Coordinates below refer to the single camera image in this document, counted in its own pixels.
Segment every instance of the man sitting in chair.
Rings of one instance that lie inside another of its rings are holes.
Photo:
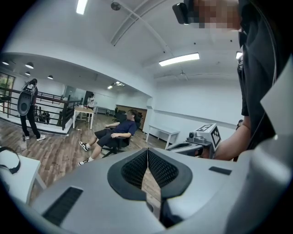
[[[135,118],[136,118],[137,112],[135,110],[129,110],[127,112],[127,119],[123,121],[122,123],[120,122],[115,122],[112,124],[106,124],[104,130],[97,131],[95,132],[95,136],[92,137],[92,139],[89,141],[89,143],[85,144],[81,141],[79,141],[79,144],[81,147],[85,150],[88,151],[95,142],[97,142],[97,146],[94,149],[92,155],[82,161],[79,162],[78,165],[84,165],[87,162],[91,162],[95,160],[96,158],[101,158],[99,157],[102,147],[108,144],[110,141],[114,141],[116,137],[125,137],[129,138],[134,135],[136,132],[136,123],[135,123]],[[113,130],[108,129],[108,127],[116,127]]]

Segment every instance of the hair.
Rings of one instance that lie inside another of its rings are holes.
[[[134,119],[136,118],[136,116],[137,116],[137,111],[136,110],[131,109],[128,112],[130,112],[131,115],[134,115]]]

